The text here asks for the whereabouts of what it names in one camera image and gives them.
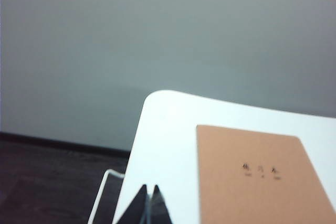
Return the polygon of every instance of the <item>white table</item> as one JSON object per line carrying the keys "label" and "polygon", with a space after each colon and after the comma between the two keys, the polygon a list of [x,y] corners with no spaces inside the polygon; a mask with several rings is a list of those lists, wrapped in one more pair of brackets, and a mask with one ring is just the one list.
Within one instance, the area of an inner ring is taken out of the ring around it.
{"label": "white table", "polygon": [[299,137],[336,209],[336,119],[276,111],[162,90],[143,105],[114,215],[142,184],[158,184],[174,224],[198,224],[196,126],[208,124]]}

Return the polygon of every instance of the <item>black plastic part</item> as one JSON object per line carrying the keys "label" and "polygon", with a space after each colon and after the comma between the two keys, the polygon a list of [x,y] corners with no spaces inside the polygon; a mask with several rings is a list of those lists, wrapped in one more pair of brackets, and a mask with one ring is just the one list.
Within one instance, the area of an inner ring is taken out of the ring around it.
{"label": "black plastic part", "polygon": [[155,186],[150,206],[151,224],[172,224],[168,209],[157,185]]}
{"label": "black plastic part", "polygon": [[138,224],[145,210],[147,197],[147,187],[142,185],[137,195],[134,197],[124,214],[121,216],[118,224]]}

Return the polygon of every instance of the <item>brown notebook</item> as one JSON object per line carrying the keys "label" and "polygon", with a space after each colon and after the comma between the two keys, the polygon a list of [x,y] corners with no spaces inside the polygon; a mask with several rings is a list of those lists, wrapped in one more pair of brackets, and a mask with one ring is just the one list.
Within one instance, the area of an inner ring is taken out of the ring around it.
{"label": "brown notebook", "polygon": [[297,137],[199,125],[197,141],[202,224],[336,223]]}

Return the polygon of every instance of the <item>wooden floor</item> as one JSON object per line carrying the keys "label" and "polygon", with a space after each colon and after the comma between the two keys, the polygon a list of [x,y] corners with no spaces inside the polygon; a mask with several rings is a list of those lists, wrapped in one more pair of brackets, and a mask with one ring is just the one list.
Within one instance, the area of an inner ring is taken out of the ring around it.
{"label": "wooden floor", "polygon": [[[0,224],[87,223],[104,171],[128,156],[0,133]],[[112,222],[121,184],[109,177],[94,223]]]}

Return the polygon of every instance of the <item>gray wall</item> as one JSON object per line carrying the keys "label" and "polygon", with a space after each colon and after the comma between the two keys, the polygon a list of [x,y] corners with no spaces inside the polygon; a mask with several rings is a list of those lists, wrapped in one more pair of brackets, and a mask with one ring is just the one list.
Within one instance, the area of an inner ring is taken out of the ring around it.
{"label": "gray wall", "polygon": [[159,89],[336,116],[336,0],[2,0],[1,9],[5,132],[129,150],[142,103]]}

